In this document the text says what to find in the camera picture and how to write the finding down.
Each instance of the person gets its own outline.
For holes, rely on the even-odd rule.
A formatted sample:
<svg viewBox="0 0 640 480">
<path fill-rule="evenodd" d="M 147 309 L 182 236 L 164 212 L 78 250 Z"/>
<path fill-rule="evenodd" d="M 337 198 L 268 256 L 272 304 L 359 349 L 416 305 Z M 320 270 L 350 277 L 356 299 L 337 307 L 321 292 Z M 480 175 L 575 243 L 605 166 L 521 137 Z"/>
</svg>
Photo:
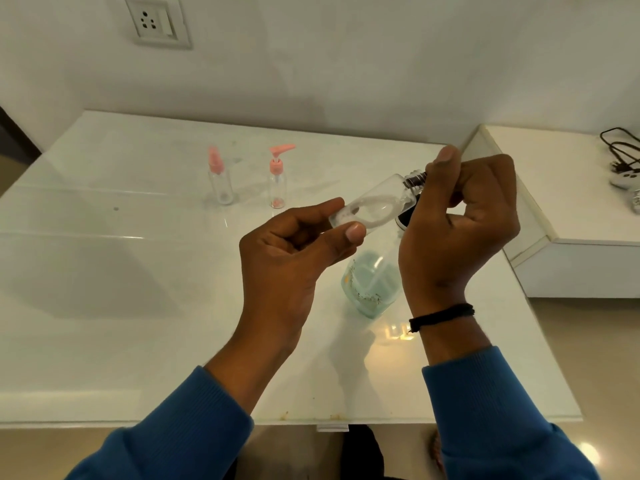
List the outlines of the person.
<svg viewBox="0 0 640 480">
<path fill-rule="evenodd" d="M 510 157 L 461 163 L 460 152 L 446 146 L 426 170 L 399 250 L 413 317 L 465 303 L 469 279 L 519 232 Z M 448 214 L 460 201 L 467 204 L 464 215 Z M 251 433 L 260 395 L 296 348 L 316 280 L 364 241 L 362 224 L 329 225 L 343 206 L 336 198 L 289 209 L 245 235 L 239 245 L 244 306 L 228 343 L 139 424 L 112 432 L 67 478 L 222 478 Z M 422 326 L 419 334 L 450 480 L 598 478 L 560 428 L 541 416 L 473 316 Z"/>
</svg>

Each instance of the power cord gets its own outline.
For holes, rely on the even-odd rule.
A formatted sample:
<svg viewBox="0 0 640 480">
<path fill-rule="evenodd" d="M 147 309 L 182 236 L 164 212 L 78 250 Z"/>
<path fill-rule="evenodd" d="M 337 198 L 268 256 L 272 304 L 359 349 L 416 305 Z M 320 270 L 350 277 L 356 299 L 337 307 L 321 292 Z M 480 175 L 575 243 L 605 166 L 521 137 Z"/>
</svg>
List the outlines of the power cord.
<svg viewBox="0 0 640 480">
<path fill-rule="evenodd" d="M 640 146 L 636 146 L 635 144 L 627 143 L 626 141 L 612 141 L 612 142 L 609 142 L 604 138 L 604 135 L 606 135 L 606 133 L 610 133 L 610 132 L 616 131 L 616 130 L 619 130 L 619 131 L 622 131 L 623 133 L 626 133 L 628 136 L 630 136 L 635 141 L 640 143 L 640 138 L 636 137 L 633 133 L 631 133 L 630 131 L 628 131 L 628 130 L 620 127 L 620 126 L 608 129 L 608 130 L 603 131 L 602 133 L 600 133 L 600 139 L 604 142 L 604 144 L 607 145 L 607 147 L 609 148 L 609 151 L 613 154 L 613 156 L 617 160 L 617 161 L 614 161 L 614 162 L 611 163 L 611 170 L 614 171 L 615 173 L 622 173 L 622 172 L 625 172 L 625 171 L 633 170 L 634 169 L 634 165 L 640 165 L 640 159 L 638 159 L 635 156 L 630 155 L 626 151 L 622 150 L 620 148 L 620 146 L 624 146 L 626 148 L 631 148 L 631 149 L 635 150 L 636 152 L 640 152 Z M 622 155 L 626 155 L 627 158 L 629 158 L 629 160 L 631 160 L 631 162 L 629 163 L 629 162 L 625 161 L 625 159 L 622 157 Z"/>
</svg>

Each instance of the pink spray cap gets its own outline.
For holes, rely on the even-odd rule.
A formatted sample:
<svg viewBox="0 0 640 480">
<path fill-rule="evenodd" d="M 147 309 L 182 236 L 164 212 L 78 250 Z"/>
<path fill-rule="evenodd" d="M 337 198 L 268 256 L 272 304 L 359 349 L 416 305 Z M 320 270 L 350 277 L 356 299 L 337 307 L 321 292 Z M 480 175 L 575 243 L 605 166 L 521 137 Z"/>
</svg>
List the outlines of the pink spray cap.
<svg viewBox="0 0 640 480">
<path fill-rule="evenodd" d="M 279 146 L 272 146 L 269 151 L 273 155 L 273 159 L 269 163 L 269 171 L 274 175 L 280 175 L 284 171 L 284 165 L 280 160 L 280 155 L 289 150 L 293 150 L 296 147 L 295 144 L 281 144 Z"/>
<path fill-rule="evenodd" d="M 225 163 L 216 146 L 209 147 L 209 169 L 216 175 L 220 175 L 225 170 Z"/>
</svg>

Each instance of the blue sweatshirt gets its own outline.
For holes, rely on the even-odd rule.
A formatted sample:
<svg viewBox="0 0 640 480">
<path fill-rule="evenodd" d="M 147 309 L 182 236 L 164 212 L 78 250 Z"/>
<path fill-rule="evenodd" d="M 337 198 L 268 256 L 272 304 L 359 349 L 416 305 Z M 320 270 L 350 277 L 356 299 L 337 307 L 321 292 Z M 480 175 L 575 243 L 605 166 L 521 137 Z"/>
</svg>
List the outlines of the blue sweatshirt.
<svg viewBox="0 0 640 480">
<path fill-rule="evenodd" d="M 422 370 L 447 478 L 597 479 L 592 464 L 535 407 L 497 347 Z M 133 428 L 112 432 L 68 480 L 220 479 L 253 421 L 198 367 Z"/>
</svg>

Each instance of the blue-green liquid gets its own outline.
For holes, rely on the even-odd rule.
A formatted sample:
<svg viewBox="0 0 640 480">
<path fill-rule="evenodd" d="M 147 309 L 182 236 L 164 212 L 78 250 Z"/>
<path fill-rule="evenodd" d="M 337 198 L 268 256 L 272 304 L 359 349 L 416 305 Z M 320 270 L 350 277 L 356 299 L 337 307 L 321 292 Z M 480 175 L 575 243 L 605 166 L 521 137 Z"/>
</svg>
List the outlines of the blue-green liquid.
<svg viewBox="0 0 640 480">
<path fill-rule="evenodd" d="M 402 290 L 396 264 L 382 266 L 380 255 L 371 251 L 349 263 L 341 283 L 347 298 L 368 318 L 380 316 Z"/>
</svg>

